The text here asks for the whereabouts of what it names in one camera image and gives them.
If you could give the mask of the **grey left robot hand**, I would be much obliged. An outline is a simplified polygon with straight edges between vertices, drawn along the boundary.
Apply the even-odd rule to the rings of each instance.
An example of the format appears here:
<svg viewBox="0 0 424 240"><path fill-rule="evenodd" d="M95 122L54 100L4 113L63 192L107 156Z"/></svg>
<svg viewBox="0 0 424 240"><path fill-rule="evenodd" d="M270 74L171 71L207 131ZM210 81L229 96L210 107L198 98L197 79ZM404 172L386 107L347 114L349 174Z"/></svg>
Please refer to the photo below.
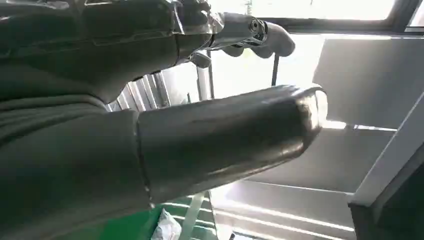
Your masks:
<svg viewBox="0 0 424 240"><path fill-rule="evenodd" d="M206 0L0 3L0 237L47 240L298 158L327 117L314 83L150 111L125 86L202 50L287 57L280 25Z"/></svg>

